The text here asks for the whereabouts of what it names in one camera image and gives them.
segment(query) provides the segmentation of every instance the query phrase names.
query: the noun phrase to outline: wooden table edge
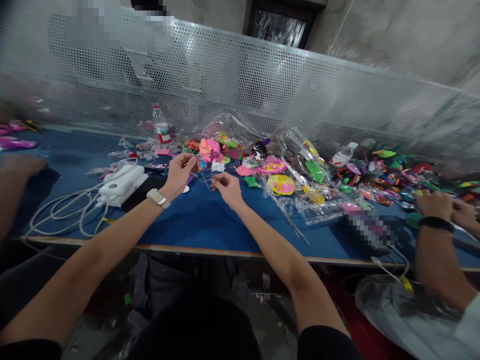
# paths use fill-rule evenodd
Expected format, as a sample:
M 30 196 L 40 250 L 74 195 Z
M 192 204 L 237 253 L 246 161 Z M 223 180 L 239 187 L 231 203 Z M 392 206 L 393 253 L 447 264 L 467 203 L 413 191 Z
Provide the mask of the wooden table edge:
M 83 245 L 85 239 L 78 239 L 72 237 L 57 237 L 57 236 L 29 236 L 29 241 L 44 243 L 44 244 L 58 244 L 58 245 Z M 171 245 L 155 245 L 155 244 L 142 244 L 138 243 L 133 247 L 134 249 L 139 250 L 153 250 L 153 251 L 162 251 L 169 253 L 177 254 L 196 254 L 196 255 L 221 255 L 221 256 L 231 256 L 239 258 L 264 258 L 261 252 L 250 252 L 250 251 L 235 251 L 235 250 L 217 250 L 217 249 L 207 249 L 201 247 L 185 247 L 185 246 L 171 246 Z M 305 256 L 305 259 L 309 263 L 320 263 L 320 264 L 329 264 L 329 265 L 342 265 L 342 266 L 358 266 L 358 267 L 376 267 L 373 261 L 370 260 L 359 260 L 359 259 L 339 259 L 333 257 L 316 257 L 316 256 Z M 404 264 L 393 262 L 382 262 L 385 267 L 394 267 L 398 268 L 404 267 Z M 462 267 L 464 272 L 480 272 L 480 268 L 476 267 Z

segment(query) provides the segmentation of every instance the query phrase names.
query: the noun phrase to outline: black watch band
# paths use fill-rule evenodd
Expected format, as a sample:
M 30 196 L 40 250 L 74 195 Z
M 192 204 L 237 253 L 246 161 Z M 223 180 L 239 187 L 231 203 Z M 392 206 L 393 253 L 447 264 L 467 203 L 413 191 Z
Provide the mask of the black watch band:
M 432 228 L 432 229 L 448 230 L 452 234 L 455 231 L 455 227 L 451 222 L 445 221 L 441 217 L 436 217 L 436 216 L 423 217 L 418 223 L 418 227 L 420 228 L 423 225 L 428 226 L 429 228 Z

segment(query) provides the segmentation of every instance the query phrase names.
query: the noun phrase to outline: blue table surface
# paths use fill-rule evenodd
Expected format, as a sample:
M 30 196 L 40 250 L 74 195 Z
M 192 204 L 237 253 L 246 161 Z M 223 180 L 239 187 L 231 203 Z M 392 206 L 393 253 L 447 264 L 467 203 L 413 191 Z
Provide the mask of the blue table surface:
M 117 145 L 119 137 L 80 131 L 48 129 L 41 134 L 25 131 L 16 133 L 15 136 L 38 142 L 36 148 L 14 150 L 15 152 L 43 157 L 60 175 L 42 205 L 58 197 L 97 185 L 100 180 L 86 178 L 85 173 L 93 168 L 108 167 L 114 160 L 108 158 L 107 154 L 123 149 Z M 146 162 L 141 160 L 139 164 L 144 165 Z M 30 181 L 33 188 L 39 185 L 35 181 L 35 178 Z M 302 217 L 296 213 L 292 218 L 308 239 L 308 245 L 303 239 L 298 238 L 272 199 L 264 198 L 261 189 L 248 188 L 245 181 L 240 181 L 240 184 L 245 202 L 309 260 L 338 264 L 345 264 L 348 261 L 354 264 L 369 260 L 359 251 L 358 245 L 353 244 L 342 232 L 336 221 L 307 226 Z M 382 215 L 398 217 L 402 229 L 409 238 L 402 242 L 399 249 L 412 262 L 417 232 L 405 225 L 406 214 L 396 205 L 385 207 L 374 204 L 374 206 Z M 102 213 L 103 209 L 99 209 L 98 213 L 94 212 L 95 215 L 92 214 L 87 219 L 88 225 L 85 227 L 87 232 L 93 233 Z M 107 217 L 118 219 L 122 214 L 124 213 L 120 209 L 112 208 Z M 47 212 L 42 213 L 38 219 L 46 216 Z M 69 224 L 68 221 L 47 221 L 40 229 L 55 232 L 65 228 Z M 26 225 L 23 232 L 28 229 L 29 226 Z M 85 239 L 77 227 L 56 236 Z M 196 179 L 190 184 L 190 191 L 173 202 L 150 226 L 139 243 L 182 247 L 185 248 L 185 252 L 194 248 L 215 250 L 226 255 L 260 253 L 255 240 L 236 214 L 223 202 L 219 192 L 210 192 L 204 183 Z M 480 268 L 480 251 L 473 248 L 457 248 L 456 252 L 464 268 Z M 398 263 L 403 263 L 396 254 L 394 258 Z M 382 261 L 391 262 L 388 257 L 382 258 Z

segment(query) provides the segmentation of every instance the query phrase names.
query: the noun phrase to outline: white power adapter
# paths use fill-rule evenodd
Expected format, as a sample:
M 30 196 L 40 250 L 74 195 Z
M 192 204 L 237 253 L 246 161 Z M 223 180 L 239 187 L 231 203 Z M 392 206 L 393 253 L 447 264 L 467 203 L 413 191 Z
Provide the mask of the white power adapter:
M 125 165 L 117 173 L 105 176 L 105 183 L 99 190 L 97 206 L 108 204 L 120 208 L 130 195 L 149 177 L 144 173 L 144 167 L 140 165 Z

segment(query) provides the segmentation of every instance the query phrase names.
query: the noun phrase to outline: metal mesh screen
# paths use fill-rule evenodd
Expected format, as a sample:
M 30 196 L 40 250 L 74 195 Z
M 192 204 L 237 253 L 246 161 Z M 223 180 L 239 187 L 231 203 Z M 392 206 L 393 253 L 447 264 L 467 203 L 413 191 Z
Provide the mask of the metal mesh screen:
M 51 123 L 152 137 L 139 122 L 159 102 L 180 141 L 228 112 L 256 134 L 297 126 L 320 152 L 373 138 L 479 169 L 480 101 L 457 89 L 179 20 L 173 51 L 138 52 L 125 7 L 122 47 L 68 48 L 71 4 L 52 3 L 13 2 L 0 38 L 0 95 Z

